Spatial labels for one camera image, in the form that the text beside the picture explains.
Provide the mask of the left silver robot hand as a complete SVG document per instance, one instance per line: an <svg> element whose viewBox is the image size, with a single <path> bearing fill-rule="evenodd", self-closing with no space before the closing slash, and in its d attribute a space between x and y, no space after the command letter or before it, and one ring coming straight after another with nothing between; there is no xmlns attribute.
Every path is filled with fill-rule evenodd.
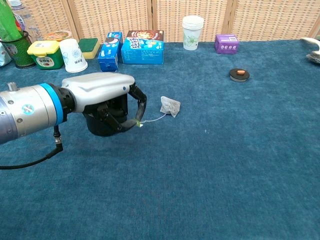
<svg viewBox="0 0 320 240"><path fill-rule="evenodd" d="M131 75L95 72L65 78L61 86L72 95L72 111L84 115L88 130L96 136L107 137L130 130L141 121L146 110L147 96ZM127 119L128 95L138 105L132 119Z"/></svg>

